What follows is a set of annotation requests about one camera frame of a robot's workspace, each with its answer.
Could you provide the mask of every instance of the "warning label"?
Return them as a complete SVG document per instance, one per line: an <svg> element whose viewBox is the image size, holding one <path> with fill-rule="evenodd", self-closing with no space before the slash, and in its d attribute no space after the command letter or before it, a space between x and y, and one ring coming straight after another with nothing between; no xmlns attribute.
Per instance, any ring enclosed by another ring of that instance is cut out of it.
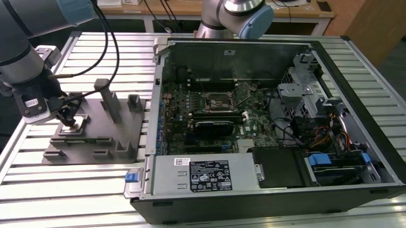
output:
<svg viewBox="0 0 406 228"><path fill-rule="evenodd" d="M233 190L229 161L190 162L192 192Z"/></svg>

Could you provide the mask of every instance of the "table leg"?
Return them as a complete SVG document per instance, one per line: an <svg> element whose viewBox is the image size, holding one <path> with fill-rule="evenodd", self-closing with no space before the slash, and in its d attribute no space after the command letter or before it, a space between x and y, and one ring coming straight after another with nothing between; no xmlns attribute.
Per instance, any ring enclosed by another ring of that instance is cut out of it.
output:
<svg viewBox="0 0 406 228"><path fill-rule="evenodd" d="M315 29L313 30L313 33L311 33L313 36L322 36L325 34L330 21L331 21L331 18L319 19Z"/></svg>
<svg viewBox="0 0 406 228"><path fill-rule="evenodd" d="M154 17L151 15L144 15L142 19L144 21L146 32L154 33Z"/></svg>

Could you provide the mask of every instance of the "aluminum extrusion table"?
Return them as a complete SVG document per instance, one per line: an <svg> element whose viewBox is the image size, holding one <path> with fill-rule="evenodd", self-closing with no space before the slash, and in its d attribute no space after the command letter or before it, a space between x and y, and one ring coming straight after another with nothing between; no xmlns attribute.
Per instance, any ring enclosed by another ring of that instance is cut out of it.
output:
<svg viewBox="0 0 406 228"><path fill-rule="evenodd" d="M150 99L155 69L152 44L155 38L168 35L118 33L116 37L122 63L111 90L116 91L119 97L136 93ZM191 34L178 34L176 37L191 37ZM339 37L265 36L263 39L321 41L405 160L406 103L353 43ZM71 37L63 49L63 59L54 69L56 73L70 74L91 66L103 51L103 40L103 33L83 33ZM96 78L110 78L114 67L115 48L110 42L106 60L87 75L60 79L63 90L92 90ZM333 84L329 81L326 84L334 93ZM147 102L139 144L140 162L135 164L42 165L43 151L48 147L58 121L39 126L20 122L0 156L0 227L163 227L144 222L122 195L127 170L143 166L150 106ZM343 213L191 223L174 227L405 227L405 212L406 195L402 195L377 200Z"/></svg>

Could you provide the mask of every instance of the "metal bracket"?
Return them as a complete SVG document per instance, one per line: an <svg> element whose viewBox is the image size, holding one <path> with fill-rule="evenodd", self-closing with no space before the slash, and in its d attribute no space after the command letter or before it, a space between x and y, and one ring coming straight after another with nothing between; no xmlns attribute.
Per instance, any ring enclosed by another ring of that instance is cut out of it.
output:
<svg viewBox="0 0 406 228"><path fill-rule="evenodd" d="M255 174L257 174L258 181L265 181L266 180L265 171L262 169L261 164L255 164Z"/></svg>
<svg viewBox="0 0 406 228"><path fill-rule="evenodd" d="M310 70L313 66L318 65L317 58L310 54L301 54L293 59L294 66L305 70Z"/></svg>
<svg viewBox="0 0 406 228"><path fill-rule="evenodd" d="M132 174L138 176L138 180L126 180L126 185L124 185L126 199L140 197L140 193L142 193L142 183L143 183L142 180L143 180L144 169L138 168L128 170L126 177L131 176Z"/></svg>
<svg viewBox="0 0 406 228"><path fill-rule="evenodd" d="M306 89L303 85L294 83L283 83L278 85L278 93L281 95L285 106L298 107L305 95L311 95L311 90Z"/></svg>
<svg viewBox="0 0 406 228"><path fill-rule="evenodd" d="M170 46L167 41L167 37L159 37L154 41L154 54L158 55L162 50L164 50Z"/></svg>
<svg viewBox="0 0 406 228"><path fill-rule="evenodd" d="M98 79L95 89L107 83L107 79ZM100 94L103 100L82 102L72 126L60 123L44 153L44 164L135 162L146 100L139 95L118 99L108 88Z"/></svg>
<svg viewBox="0 0 406 228"><path fill-rule="evenodd" d="M329 112L333 111L333 109L338 106L341 102L343 102L341 99L325 99L321 97L317 101L317 114L326 115Z"/></svg>
<svg viewBox="0 0 406 228"><path fill-rule="evenodd" d="M36 48L36 52L44 60L48 69L51 69L58 64L58 61L63 57L62 52L56 46L40 45Z"/></svg>

